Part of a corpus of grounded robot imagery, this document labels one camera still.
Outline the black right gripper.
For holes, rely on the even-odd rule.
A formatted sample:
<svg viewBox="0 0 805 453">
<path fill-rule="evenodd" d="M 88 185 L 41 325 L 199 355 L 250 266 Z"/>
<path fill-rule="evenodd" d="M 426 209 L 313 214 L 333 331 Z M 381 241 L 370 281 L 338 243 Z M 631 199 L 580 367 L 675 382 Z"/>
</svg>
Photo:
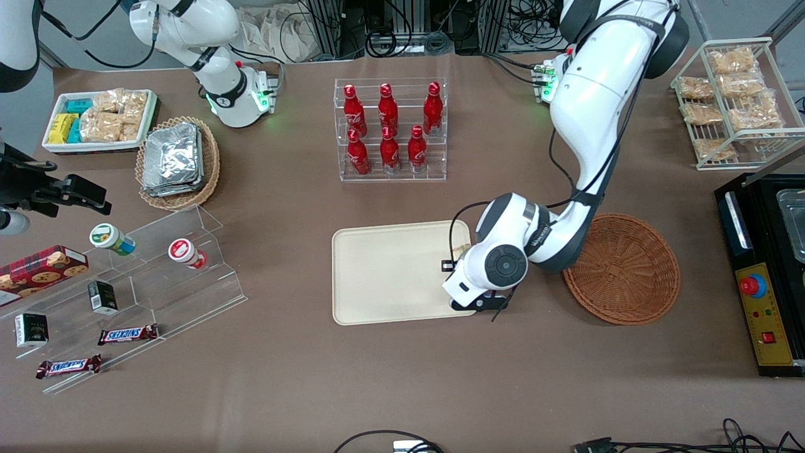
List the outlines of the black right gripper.
<svg viewBox="0 0 805 453">
<path fill-rule="evenodd" d="M 98 213 L 110 213 L 107 189 L 78 175 L 67 175 L 50 189 L 58 169 L 50 161 L 36 161 L 8 143 L 1 152 L 1 206 L 8 210 L 31 210 L 49 218 L 58 216 L 58 205 L 80 206 Z"/>
</svg>

